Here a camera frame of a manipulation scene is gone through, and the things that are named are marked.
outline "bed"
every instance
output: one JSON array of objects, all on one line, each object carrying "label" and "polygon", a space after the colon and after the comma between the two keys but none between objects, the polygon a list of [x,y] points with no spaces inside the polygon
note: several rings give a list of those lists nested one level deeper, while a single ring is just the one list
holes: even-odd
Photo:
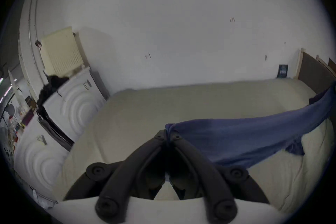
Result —
[{"label": "bed", "polygon": [[[74,144],[57,177],[53,193],[62,200],[94,162],[124,160],[166,123],[197,118],[263,117],[309,104],[316,95],[298,79],[125,90],[113,95]],[[302,138],[304,156],[279,151],[249,169],[271,205],[292,213],[311,193],[333,149],[331,121]],[[163,188],[161,200],[176,199]]]}]

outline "bed frame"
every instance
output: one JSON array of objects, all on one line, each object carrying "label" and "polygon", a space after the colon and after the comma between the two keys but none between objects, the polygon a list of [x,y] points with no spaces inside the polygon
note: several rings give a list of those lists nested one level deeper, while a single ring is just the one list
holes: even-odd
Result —
[{"label": "bed frame", "polygon": [[[336,81],[336,73],[331,68],[334,63],[329,59],[329,65],[326,64],[318,55],[316,58],[310,56],[302,48],[299,52],[298,64],[295,79],[301,80],[316,94],[323,92]],[[330,114],[330,120],[336,130],[336,108]]]}]

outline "white wall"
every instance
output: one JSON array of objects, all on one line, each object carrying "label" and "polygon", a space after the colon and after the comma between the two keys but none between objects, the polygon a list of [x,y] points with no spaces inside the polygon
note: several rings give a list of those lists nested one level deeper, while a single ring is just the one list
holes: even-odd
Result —
[{"label": "white wall", "polygon": [[36,24],[39,39],[72,26],[111,94],[275,78],[279,64],[293,76],[301,47],[336,60],[319,0],[38,0]]}]

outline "dark fabric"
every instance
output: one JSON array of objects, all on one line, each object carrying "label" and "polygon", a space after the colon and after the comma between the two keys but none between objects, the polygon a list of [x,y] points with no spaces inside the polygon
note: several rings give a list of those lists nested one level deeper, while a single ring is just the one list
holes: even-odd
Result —
[{"label": "dark fabric", "polygon": [[61,129],[49,118],[43,104],[44,102],[59,89],[69,78],[60,78],[56,75],[47,76],[48,84],[44,85],[40,91],[39,99],[37,101],[37,114],[40,120],[45,120],[48,123],[50,130],[52,130],[52,137],[66,150],[73,146],[73,141],[67,137]]},{"label": "dark fabric", "polygon": [[167,139],[178,132],[213,163],[246,168],[281,149],[304,155],[301,137],[314,130],[336,103],[334,83],[304,108],[267,117],[200,119],[166,124]]}]

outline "white appliance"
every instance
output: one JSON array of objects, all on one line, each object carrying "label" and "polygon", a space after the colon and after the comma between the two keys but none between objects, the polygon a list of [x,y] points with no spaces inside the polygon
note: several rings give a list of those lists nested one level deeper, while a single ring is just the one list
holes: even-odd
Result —
[{"label": "white appliance", "polygon": [[104,104],[90,68],[86,67],[62,85],[43,106],[50,119],[76,142]]},{"label": "white appliance", "polygon": [[55,200],[52,187],[69,152],[40,125],[35,114],[14,151],[14,170],[32,188]]}]

